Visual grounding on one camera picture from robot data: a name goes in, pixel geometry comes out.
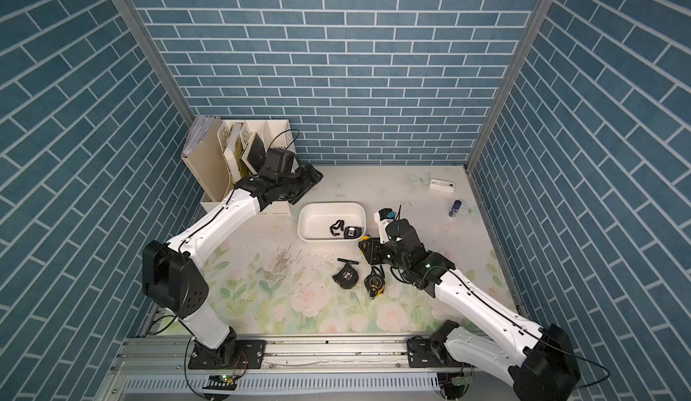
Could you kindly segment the black yellow tape measure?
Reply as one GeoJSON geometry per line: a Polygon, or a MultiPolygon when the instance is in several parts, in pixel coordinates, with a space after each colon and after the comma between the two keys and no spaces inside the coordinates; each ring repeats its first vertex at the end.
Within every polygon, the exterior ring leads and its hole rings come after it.
{"type": "Polygon", "coordinates": [[[369,294],[370,299],[375,299],[385,290],[385,274],[383,266],[374,265],[371,267],[371,272],[365,277],[365,288],[369,294]]]}

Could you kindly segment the yellow round tape measure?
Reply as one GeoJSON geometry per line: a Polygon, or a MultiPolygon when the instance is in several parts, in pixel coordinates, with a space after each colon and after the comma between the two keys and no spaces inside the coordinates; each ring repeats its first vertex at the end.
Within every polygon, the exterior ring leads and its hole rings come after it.
{"type": "Polygon", "coordinates": [[[378,242],[378,238],[372,238],[369,235],[364,235],[358,242],[358,249],[364,256],[368,256],[371,254],[374,244],[377,244],[378,242]]]}

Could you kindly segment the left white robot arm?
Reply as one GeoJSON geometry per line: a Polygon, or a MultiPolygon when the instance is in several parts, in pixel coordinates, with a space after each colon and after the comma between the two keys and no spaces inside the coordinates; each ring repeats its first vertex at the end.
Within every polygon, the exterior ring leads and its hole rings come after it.
{"type": "Polygon", "coordinates": [[[236,334],[208,300],[205,262],[246,221],[277,201],[298,202],[322,179],[309,163],[287,174],[264,169],[242,178],[213,212],[167,241],[154,240],[144,247],[143,294],[172,311],[198,346],[228,363],[236,334]]]}

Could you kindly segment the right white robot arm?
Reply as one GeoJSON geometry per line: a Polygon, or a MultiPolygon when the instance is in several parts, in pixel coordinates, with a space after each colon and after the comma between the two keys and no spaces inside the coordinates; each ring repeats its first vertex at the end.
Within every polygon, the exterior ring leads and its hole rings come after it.
{"type": "Polygon", "coordinates": [[[471,320],[477,336],[447,320],[429,338],[438,362],[464,362],[513,388],[521,400],[567,400],[581,380],[570,337],[561,327],[542,327],[478,288],[455,264],[426,249],[406,219],[386,219],[381,237],[358,247],[370,263],[389,264],[416,289],[471,320]]]}

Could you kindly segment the small black round tape measure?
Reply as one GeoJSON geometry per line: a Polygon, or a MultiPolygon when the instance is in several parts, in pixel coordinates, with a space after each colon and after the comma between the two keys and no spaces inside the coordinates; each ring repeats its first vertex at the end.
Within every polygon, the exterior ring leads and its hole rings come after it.
{"type": "Polygon", "coordinates": [[[345,239],[357,239],[362,236],[363,228],[360,226],[347,226],[343,219],[336,221],[329,227],[331,235],[343,237],[345,239]]]}

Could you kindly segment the white oval storage box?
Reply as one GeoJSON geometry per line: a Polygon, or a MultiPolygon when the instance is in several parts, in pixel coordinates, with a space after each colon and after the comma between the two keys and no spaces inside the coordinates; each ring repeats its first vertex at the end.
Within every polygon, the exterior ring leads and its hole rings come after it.
{"type": "Polygon", "coordinates": [[[304,242],[359,241],[365,233],[365,209],[354,202],[320,202],[306,205],[300,212],[298,236],[304,242]],[[329,227],[343,219],[347,226],[363,228],[362,236],[357,239],[334,237],[329,227]]]}

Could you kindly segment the black worn-page book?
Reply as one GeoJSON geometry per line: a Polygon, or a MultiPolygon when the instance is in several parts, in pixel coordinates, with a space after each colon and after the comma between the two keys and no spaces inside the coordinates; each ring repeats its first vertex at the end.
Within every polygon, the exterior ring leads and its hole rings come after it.
{"type": "Polygon", "coordinates": [[[241,161],[251,174],[258,174],[266,161],[266,149],[263,140],[256,132],[251,132],[241,154],[241,161]]]}

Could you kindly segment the white perforated file organizer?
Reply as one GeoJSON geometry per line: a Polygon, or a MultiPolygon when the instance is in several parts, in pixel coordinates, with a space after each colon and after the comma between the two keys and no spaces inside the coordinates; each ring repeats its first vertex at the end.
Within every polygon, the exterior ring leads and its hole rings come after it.
{"type": "MultiPolygon", "coordinates": [[[[291,125],[288,120],[221,120],[221,128],[218,131],[218,138],[223,152],[225,147],[225,139],[228,136],[230,127],[234,123],[241,123],[242,127],[242,144],[245,148],[249,135],[251,132],[256,132],[264,142],[265,149],[282,148],[293,152],[296,151],[293,141],[297,136],[297,132],[291,131],[291,125]]],[[[230,182],[226,196],[230,193],[235,184],[230,182]]],[[[213,208],[216,208],[221,202],[211,201],[206,194],[201,200],[201,207],[206,213],[210,213],[213,208]]]]}

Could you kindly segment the white yellow-edged book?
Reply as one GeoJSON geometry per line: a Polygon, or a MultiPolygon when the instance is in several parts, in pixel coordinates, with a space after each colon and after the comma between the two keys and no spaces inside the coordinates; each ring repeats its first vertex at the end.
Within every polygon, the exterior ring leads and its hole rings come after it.
{"type": "Polygon", "coordinates": [[[237,183],[244,176],[249,174],[248,167],[242,160],[242,155],[244,152],[241,138],[242,127],[243,125],[241,123],[234,123],[230,127],[228,136],[225,139],[225,147],[223,150],[223,155],[230,175],[230,182],[232,184],[237,183]]]}

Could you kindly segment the beige file folder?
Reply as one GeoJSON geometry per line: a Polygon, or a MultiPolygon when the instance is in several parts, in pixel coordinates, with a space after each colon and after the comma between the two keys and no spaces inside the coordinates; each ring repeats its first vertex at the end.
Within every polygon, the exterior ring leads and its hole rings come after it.
{"type": "Polygon", "coordinates": [[[215,202],[227,193],[230,178],[218,131],[221,120],[213,116],[197,116],[188,130],[182,150],[182,160],[203,188],[206,196],[215,202]]]}

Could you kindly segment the white rectangular device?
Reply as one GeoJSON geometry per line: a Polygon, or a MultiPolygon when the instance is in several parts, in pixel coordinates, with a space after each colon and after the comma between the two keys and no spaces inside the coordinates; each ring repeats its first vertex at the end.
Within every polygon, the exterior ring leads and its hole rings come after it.
{"type": "Polygon", "coordinates": [[[438,192],[453,193],[455,191],[455,183],[437,178],[432,178],[428,186],[431,190],[437,190],[438,192]]]}

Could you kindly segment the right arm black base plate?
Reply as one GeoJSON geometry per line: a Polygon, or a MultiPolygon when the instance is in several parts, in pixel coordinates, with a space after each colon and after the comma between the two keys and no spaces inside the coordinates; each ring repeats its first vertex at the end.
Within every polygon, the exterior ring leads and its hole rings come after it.
{"type": "Polygon", "coordinates": [[[471,364],[455,361],[442,343],[412,336],[406,341],[408,366],[413,369],[472,369],[471,364]]]}

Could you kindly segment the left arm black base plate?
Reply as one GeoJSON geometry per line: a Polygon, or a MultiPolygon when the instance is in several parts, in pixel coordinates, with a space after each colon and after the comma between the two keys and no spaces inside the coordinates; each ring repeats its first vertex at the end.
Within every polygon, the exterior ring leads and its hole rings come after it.
{"type": "Polygon", "coordinates": [[[190,370],[258,370],[266,352],[265,340],[231,340],[218,349],[194,342],[190,370]]]}

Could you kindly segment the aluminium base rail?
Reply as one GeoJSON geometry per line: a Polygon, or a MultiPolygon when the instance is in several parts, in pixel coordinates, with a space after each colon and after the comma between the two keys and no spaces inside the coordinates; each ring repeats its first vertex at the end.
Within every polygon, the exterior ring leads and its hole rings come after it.
{"type": "Polygon", "coordinates": [[[258,370],[190,370],[194,344],[185,337],[129,339],[97,397],[101,400],[261,400],[424,396],[469,400],[480,393],[519,399],[513,388],[476,367],[413,369],[406,341],[394,335],[258,335],[258,370]]]}

